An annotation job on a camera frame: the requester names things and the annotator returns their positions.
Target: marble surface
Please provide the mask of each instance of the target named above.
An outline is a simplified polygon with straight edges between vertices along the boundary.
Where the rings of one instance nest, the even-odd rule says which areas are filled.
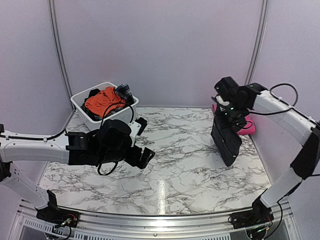
[[[40,186],[58,204],[82,210],[143,215],[185,215],[248,207],[270,186],[248,136],[240,154],[226,167],[210,136],[213,114],[202,108],[138,108],[148,126],[136,144],[156,152],[140,170],[120,162],[100,176],[94,166],[49,163]],[[88,132],[75,113],[69,131]],[[102,169],[109,171],[113,163]]]

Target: orange shirt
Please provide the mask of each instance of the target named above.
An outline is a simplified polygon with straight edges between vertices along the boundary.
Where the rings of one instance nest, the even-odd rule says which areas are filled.
[[[103,116],[107,116],[110,111],[115,110],[116,108],[125,107],[124,104],[121,104],[119,102],[126,103],[126,100],[122,99],[119,95],[115,93],[114,86],[108,86],[105,88],[105,90],[100,91],[97,95],[88,98],[84,106],[87,109],[89,109],[92,113],[102,118]],[[111,104],[115,104],[115,105],[111,106],[104,115],[105,110]]]

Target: pink cloth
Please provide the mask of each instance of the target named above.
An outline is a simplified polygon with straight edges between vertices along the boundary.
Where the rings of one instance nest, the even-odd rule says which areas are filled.
[[[217,108],[217,105],[216,104],[213,104],[212,105],[212,112],[213,114],[215,114],[215,111],[216,111],[216,108]],[[238,131],[238,135],[251,135],[251,134],[254,134],[256,132],[256,126],[254,124],[254,120],[251,119],[248,116],[245,117],[245,120],[248,122],[244,127],[245,128],[248,128],[248,129],[241,129],[240,131]]]

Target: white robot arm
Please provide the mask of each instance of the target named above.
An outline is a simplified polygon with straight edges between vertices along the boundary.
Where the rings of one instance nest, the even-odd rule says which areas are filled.
[[[92,165],[98,167],[99,174],[102,164],[118,164],[119,161],[144,169],[155,155],[150,149],[145,148],[142,152],[135,145],[136,137],[146,125],[143,118],[128,124],[107,120],[100,129],[89,133],[62,131],[48,137],[4,131],[3,124],[0,124],[0,183],[28,200],[37,210],[39,219],[59,223],[69,219],[70,215],[78,218],[78,212],[58,208],[56,196],[37,186],[13,161]],[[70,226],[76,227],[77,221],[73,220]]]
[[[215,114],[220,116],[217,118],[221,121],[219,126],[227,125],[228,131],[237,132],[246,124],[246,115],[263,115],[281,126],[302,145],[288,170],[252,203],[252,210],[230,216],[230,223],[235,229],[266,223],[274,219],[271,207],[292,194],[302,181],[313,175],[320,159],[320,124],[257,83],[238,86],[231,77],[225,77],[215,85],[215,89],[218,95],[214,100],[219,106]],[[220,152],[226,150],[221,144],[223,139],[216,136],[213,139],[220,146]]]

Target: wire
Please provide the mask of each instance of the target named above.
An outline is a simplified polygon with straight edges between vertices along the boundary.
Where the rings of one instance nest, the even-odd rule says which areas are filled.
[[[77,218],[75,217],[75,215],[73,215],[73,214],[71,214],[71,213],[69,213],[67,216],[72,216],[74,221],[77,220]]]
[[[115,102],[115,103],[109,105],[109,106],[104,110],[104,113],[103,113],[103,115],[102,115],[101,124],[100,124],[99,129],[101,129],[101,127],[102,127],[102,125],[103,125],[104,118],[106,117],[105,115],[106,115],[107,111],[109,110],[109,108],[112,107],[112,106],[114,106],[114,105],[117,105],[117,104],[124,104],[124,105],[126,105],[127,107],[129,107],[129,108],[131,109],[132,116],[131,116],[130,123],[132,123],[132,121],[134,120],[134,116],[135,116],[135,111],[134,111],[134,109],[132,108],[132,106],[129,105],[128,103],[125,103],[125,102]]]
[[[28,136],[8,136],[8,137],[9,137],[9,139],[43,141],[45,138],[47,140],[55,139],[55,138],[59,137],[61,134],[63,134],[65,131],[66,131],[66,129],[63,129],[61,132],[57,133],[56,135],[50,136],[50,137],[28,137]],[[6,136],[0,134],[0,138],[6,138]]]
[[[252,121],[247,121],[246,123],[251,123],[251,125],[248,126],[248,127],[242,127],[242,129],[249,129],[249,128],[251,128],[252,125],[254,124]]]
[[[61,238],[60,236],[59,237],[56,237],[56,236],[48,236],[47,234],[46,234],[46,232],[45,232],[45,230],[43,230],[43,233],[44,233],[44,235],[45,235],[45,237],[46,237],[46,239],[54,239],[54,240],[68,240],[70,237],[71,237],[71,234],[72,234],[72,228],[71,228],[71,226],[69,226],[69,225],[66,225],[67,227],[69,227],[69,229],[70,229],[70,231],[69,231],[69,235],[67,236],[67,237],[65,237],[65,238]]]
[[[108,175],[112,174],[114,172],[114,170],[117,168],[118,162],[115,162],[113,168],[111,169],[111,171],[106,173],[106,174],[102,174],[100,172],[101,166],[102,166],[102,163],[100,163],[99,166],[98,166],[98,170],[97,170],[98,174],[101,175],[101,176],[108,176]]]
[[[281,225],[282,218],[284,217],[284,211],[283,211],[282,206],[281,206],[281,204],[279,203],[279,201],[277,202],[277,204],[279,205],[280,210],[281,210],[280,221],[279,221],[278,225],[276,226],[276,228],[275,228],[268,236],[266,236],[264,239],[268,239],[272,234],[275,233],[275,231],[277,231],[277,229],[278,229],[278,228],[280,227],[280,225]]]
[[[65,238],[48,236],[45,232],[44,232],[44,235],[45,235],[47,238],[50,238],[50,239],[55,239],[55,240],[68,240],[68,239],[71,237],[72,228],[71,228],[71,226],[69,226],[69,225],[67,225],[67,227],[69,227],[70,231],[69,231],[69,235],[68,235],[67,237],[65,237]]]
[[[281,101],[282,103],[289,105],[288,103],[286,103],[285,101],[279,99],[277,96],[275,96],[275,95],[272,93],[272,89],[275,89],[275,88],[280,87],[280,86],[289,86],[289,87],[291,87],[291,88],[294,90],[294,92],[295,92],[295,100],[294,100],[294,103],[293,103],[293,105],[292,105],[292,107],[294,107],[294,106],[297,104],[297,102],[298,102],[299,94],[298,94],[297,89],[296,89],[293,85],[291,85],[290,83],[279,83],[279,84],[277,84],[277,85],[274,85],[274,86],[271,87],[270,90],[269,90],[270,94],[271,94],[275,99],[278,99],[278,100]],[[289,107],[288,109],[283,110],[283,111],[276,111],[276,112],[262,113],[262,112],[249,111],[249,113],[250,113],[250,114],[256,114],[256,115],[262,115],[262,116],[270,116],[270,115],[283,114],[283,113],[289,112],[291,109],[293,109],[292,107]]]

